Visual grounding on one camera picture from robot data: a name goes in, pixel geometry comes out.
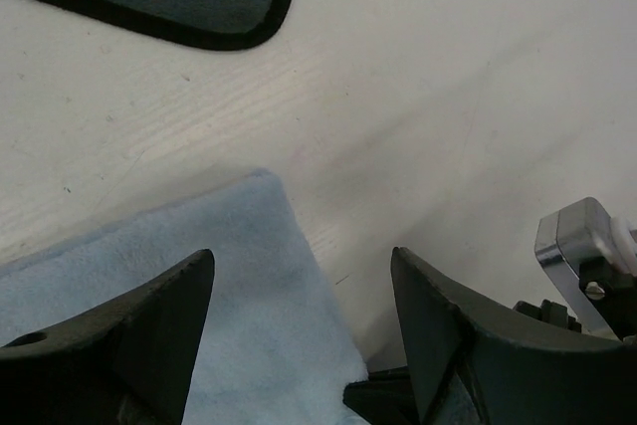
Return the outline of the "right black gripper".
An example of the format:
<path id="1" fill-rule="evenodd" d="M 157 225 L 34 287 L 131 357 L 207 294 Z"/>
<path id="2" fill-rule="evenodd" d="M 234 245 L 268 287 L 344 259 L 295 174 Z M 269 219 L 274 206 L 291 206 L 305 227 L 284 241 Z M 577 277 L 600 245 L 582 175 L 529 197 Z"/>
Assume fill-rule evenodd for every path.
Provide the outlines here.
<path id="1" fill-rule="evenodd" d="M 582 332 L 565 306 L 544 300 L 537 307 L 519 301 L 520 314 L 560 328 Z M 399 367 L 372 372 L 365 381 L 347 385 L 344 404 L 370 424 L 418 424 L 420 422 L 409 370 Z M 478 406 L 462 375 L 456 371 L 443 387 L 443 398 L 434 408 L 431 424 L 482 424 Z"/>

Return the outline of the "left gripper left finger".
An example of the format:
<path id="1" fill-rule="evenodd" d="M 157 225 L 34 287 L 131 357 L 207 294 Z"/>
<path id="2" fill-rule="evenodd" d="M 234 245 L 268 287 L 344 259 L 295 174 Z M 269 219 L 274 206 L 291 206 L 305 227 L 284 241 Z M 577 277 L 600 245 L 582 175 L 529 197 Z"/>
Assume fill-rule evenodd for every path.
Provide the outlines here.
<path id="1" fill-rule="evenodd" d="M 179 424 L 215 275 L 201 250 L 1 348 L 4 424 Z"/>

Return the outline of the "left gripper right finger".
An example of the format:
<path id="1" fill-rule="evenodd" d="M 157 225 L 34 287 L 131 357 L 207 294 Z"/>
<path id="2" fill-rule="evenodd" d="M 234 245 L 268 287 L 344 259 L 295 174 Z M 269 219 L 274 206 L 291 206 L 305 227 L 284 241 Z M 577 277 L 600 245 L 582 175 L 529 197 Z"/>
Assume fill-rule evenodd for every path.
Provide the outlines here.
<path id="1" fill-rule="evenodd" d="M 635 423 L 635 347 L 508 309 L 407 248 L 390 270 L 421 421 L 458 377 L 486 424 Z"/>

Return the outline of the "light blue towel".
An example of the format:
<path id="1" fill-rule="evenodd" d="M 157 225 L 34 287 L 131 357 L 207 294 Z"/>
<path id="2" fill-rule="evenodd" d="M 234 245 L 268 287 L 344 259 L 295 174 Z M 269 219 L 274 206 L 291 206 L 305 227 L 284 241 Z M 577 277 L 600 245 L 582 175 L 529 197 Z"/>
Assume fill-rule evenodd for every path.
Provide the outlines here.
<path id="1" fill-rule="evenodd" d="M 356 424 L 366 375 L 281 180 L 257 171 L 1 268 L 1 338 L 73 317 L 210 250 L 215 280 L 188 424 Z"/>

